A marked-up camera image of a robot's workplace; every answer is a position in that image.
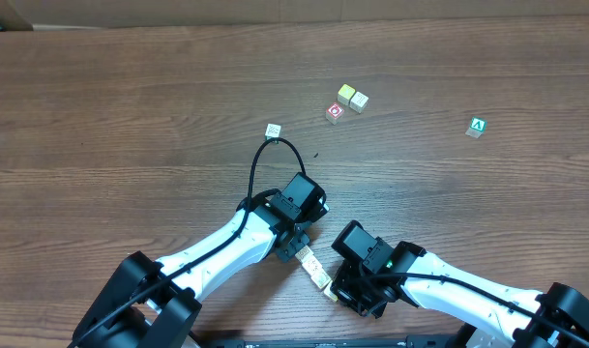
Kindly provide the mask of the wooden block number three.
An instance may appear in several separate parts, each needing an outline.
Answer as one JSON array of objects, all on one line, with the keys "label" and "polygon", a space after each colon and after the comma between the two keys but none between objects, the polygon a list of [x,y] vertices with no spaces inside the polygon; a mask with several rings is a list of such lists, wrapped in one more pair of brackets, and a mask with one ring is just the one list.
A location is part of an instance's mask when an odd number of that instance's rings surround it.
[{"label": "wooden block number three", "polygon": [[331,301],[333,301],[334,303],[336,303],[339,299],[338,296],[331,290],[331,287],[333,285],[333,282],[330,281],[326,287],[323,290],[323,294],[329,298]]}]

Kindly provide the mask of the wooden block with dots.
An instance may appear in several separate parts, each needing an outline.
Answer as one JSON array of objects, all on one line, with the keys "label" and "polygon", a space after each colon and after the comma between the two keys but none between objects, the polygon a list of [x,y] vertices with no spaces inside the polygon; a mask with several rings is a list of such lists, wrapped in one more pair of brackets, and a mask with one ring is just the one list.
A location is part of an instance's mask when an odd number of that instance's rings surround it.
[{"label": "wooden block with dots", "polygon": [[323,269],[321,263],[313,255],[308,256],[302,263],[302,266],[310,276],[317,274]]}]

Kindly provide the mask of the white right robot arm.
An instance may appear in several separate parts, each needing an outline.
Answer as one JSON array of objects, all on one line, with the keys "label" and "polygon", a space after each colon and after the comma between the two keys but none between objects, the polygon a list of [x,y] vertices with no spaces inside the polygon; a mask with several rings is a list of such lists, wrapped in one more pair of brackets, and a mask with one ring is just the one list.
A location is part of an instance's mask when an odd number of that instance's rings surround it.
[{"label": "white right robot arm", "polygon": [[589,347],[589,333],[543,304],[545,294],[505,286],[449,265],[412,243],[395,247],[381,239],[335,241],[343,258],[332,292],[362,317],[380,318],[404,301],[453,316],[505,346],[575,344]]}]

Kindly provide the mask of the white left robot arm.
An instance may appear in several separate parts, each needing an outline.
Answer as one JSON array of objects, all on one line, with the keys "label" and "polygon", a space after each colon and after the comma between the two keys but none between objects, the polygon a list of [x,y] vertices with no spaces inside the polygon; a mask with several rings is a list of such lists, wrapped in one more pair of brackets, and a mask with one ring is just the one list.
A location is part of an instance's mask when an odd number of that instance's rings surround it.
[{"label": "white left robot arm", "polygon": [[106,282],[74,330],[73,347],[181,347],[204,299],[274,253],[288,261],[326,212],[321,188],[291,183],[241,202],[234,217],[194,246],[152,260],[137,251]]}]

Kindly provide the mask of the yellow sided wooden block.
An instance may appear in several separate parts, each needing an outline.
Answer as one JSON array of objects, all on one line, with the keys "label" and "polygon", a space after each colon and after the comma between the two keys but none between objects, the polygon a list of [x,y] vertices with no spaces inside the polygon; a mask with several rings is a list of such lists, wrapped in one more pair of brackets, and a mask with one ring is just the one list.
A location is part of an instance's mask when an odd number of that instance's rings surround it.
[{"label": "yellow sided wooden block", "polygon": [[295,257],[301,264],[304,264],[311,256],[313,256],[313,251],[309,246],[304,246],[295,254]]}]

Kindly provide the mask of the wooden block with squiggle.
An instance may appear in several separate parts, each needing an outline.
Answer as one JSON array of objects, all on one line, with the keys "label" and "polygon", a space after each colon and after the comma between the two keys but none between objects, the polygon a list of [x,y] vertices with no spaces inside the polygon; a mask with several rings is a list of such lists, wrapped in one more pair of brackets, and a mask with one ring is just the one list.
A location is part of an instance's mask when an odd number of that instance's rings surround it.
[{"label": "wooden block with squiggle", "polygon": [[324,269],[317,269],[311,275],[311,280],[320,290],[323,290],[332,281]]}]

